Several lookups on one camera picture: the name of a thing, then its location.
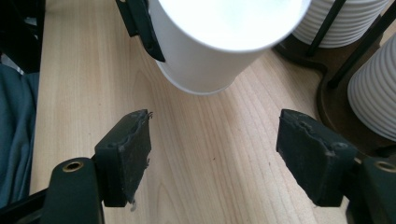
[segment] light wood surface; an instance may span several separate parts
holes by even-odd
[[[146,108],[152,151],[137,209],[105,208],[106,223],[346,223],[347,202],[314,206],[276,153],[280,110],[317,118],[319,81],[268,50],[227,90],[190,95],[127,35],[114,1],[47,0],[31,191]]]

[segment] dark round base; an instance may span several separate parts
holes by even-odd
[[[337,88],[327,86],[349,55],[359,45],[360,41],[337,49],[319,48],[315,55],[306,57],[308,45],[290,35],[274,49],[283,57],[297,64],[318,69],[323,74],[318,92],[317,105],[322,122],[340,133],[360,151],[359,158],[388,157],[394,153],[396,143],[368,129],[356,117],[347,99],[347,85],[355,72],[379,49],[381,38],[375,41],[361,59],[350,69]]]

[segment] stack of cups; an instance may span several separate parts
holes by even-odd
[[[354,74],[347,96],[362,123],[396,141],[396,35]]]
[[[224,90],[266,49],[287,37],[311,0],[150,0],[165,58],[157,62],[183,91]]]
[[[334,49],[359,40],[388,2],[389,0],[347,0],[319,46]],[[313,0],[293,35],[310,45],[333,3],[334,0]]]

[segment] cup base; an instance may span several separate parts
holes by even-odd
[[[158,62],[158,61],[155,61],[155,63],[158,65],[158,67],[160,68],[161,72],[163,72],[163,75],[166,77],[166,79],[168,79],[168,81],[170,81],[174,86],[176,86],[181,91],[184,91],[184,92],[189,93],[189,94],[201,95],[201,96],[212,95],[212,94],[218,93],[220,91],[224,91],[229,86],[231,86],[231,84],[233,84],[233,81],[232,81],[230,84],[226,85],[225,87],[220,88],[220,89],[215,90],[215,91],[192,91],[190,89],[187,89],[187,88],[181,86],[178,82],[176,82],[174,79],[172,79],[172,77],[169,75],[169,72],[167,71],[166,67],[163,66],[163,63]]]

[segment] teal fabric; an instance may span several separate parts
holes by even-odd
[[[0,64],[0,208],[29,195],[38,79]]]

